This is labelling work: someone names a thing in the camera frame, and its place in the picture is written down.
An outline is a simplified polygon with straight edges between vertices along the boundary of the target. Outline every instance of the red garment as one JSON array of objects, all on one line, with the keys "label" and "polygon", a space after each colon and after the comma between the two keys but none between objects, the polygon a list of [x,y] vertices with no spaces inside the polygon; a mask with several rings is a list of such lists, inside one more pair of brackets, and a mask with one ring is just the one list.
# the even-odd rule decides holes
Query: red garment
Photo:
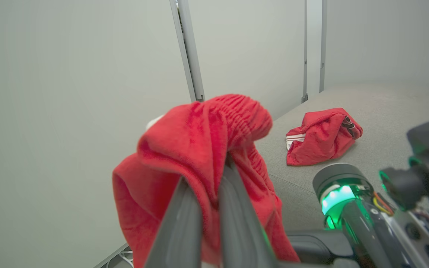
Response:
[{"label": "red garment", "polygon": [[302,125],[286,134],[287,164],[309,166],[338,158],[362,133],[362,127],[342,108],[308,112]]},{"label": "red garment", "polygon": [[201,258],[220,262],[218,187],[228,151],[277,258],[299,261],[282,225],[282,202],[254,141],[272,127],[269,112],[242,95],[224,95],[170,110],[138,142],[137,152],[114,170],[120,226],[142,267],[180,175],[203,213]]}]

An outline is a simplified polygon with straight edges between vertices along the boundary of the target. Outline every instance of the vertical metal strip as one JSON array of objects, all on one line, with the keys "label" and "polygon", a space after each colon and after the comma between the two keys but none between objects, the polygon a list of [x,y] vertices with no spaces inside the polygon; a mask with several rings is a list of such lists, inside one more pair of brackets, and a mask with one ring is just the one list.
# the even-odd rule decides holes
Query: vertical metal strip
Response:
[{"label": "vertical metal strip", "polygon": [[305,102],[307,94],[307,0],[304,0],[304,90],[302,102]]},{"label": "vertical metal strip", "polygon": [[186,55],[186,48],[183,40],[183,32],[180,24],[180,17],[178,15],[177,0],[170,0],[172,7],[173,21],[175,23],[175,30],[177,31],[178,45],[180,46],[180,53],[182,55],[183,68],[186,76],[186,83],[188,84],[188,91],[190,92],[190,99],[192,102],[196,101],[196,94],[194,93],[193,80],[191,78],[190,64],[188,56]]},{"label": "vertical metal strip", "polygon": [[320,47],[320,85],[319,92],[324,91],[325,80],[325,48],[327,40],[327,0],[322,0],[322,40]]},{"label": "vertical metal strip", "polygon": [[191,78],[193,80],[194,93],[196,95],[197,101],[203,101],[203,82],[201,81],[200,63],[198,61],[198,53],[196,52],[196,44],[194,41],[193,25],[191,23],[190,7],[188,5],[188,0],[178,0],[178,7],[180,9],[180,18],[184,34],[184,44],[186,48],[186,54],[188,56]]}]

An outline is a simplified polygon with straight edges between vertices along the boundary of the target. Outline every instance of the gray table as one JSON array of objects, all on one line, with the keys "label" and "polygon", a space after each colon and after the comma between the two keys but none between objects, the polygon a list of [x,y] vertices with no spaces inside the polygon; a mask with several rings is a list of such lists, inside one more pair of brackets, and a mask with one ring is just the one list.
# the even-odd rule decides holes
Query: gray table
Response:
[{"label": "gray table", "polygon": [[[335,107],[343,107],[362,126],[363,136],[339,159],[314,166],[287,166],[286,133],[300,126],[306,112]],[[312,179],[332,163],[357,166],[377,191],[383,191],[378,170],[388,166],[407,168],[411,149],[406,132],[427,121],[429,88],[369,84],[330,88],[274,121],[269,135],[255,144],[283,201],[285,229],[323,227]]]}]

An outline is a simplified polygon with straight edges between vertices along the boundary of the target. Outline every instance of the red cloth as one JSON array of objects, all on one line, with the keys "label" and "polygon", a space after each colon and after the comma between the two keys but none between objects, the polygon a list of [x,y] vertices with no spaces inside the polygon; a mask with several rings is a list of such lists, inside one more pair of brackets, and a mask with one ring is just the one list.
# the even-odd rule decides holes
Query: red cloth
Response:
[{"label": "red cloth", "polygon": [[269,112],[242,95],[224,95],[170,110],[138,142],[137,152],[114,170],[120,226],[134,266],[148,257],[180,175],[203,213],[202,260],[220,262],[218,187],[229,151],[277,258],[299,261],[282,225],[282,202],[254,141],[272,127]]},{"label": "red cloth", "polygon": [[289,138],[293,141],[287,152],[287,164],[309,166],[338,158],[362,133],[362,127],[342,108],[308,112],[302,125],[286,134],[286,141]]}]

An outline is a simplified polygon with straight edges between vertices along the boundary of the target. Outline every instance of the screw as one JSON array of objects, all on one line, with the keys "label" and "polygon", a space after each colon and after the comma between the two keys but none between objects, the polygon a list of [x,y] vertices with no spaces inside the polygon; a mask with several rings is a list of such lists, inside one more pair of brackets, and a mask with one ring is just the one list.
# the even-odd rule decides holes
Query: screw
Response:
[{"label": "screw", "polygon": [[413,240],[420,239],[420,231],[414,224],[412,223],[407,224],[407,226],[405,227],[405,231],[407,232],[408,237],[410,237],[410,239],[413,239]]}]

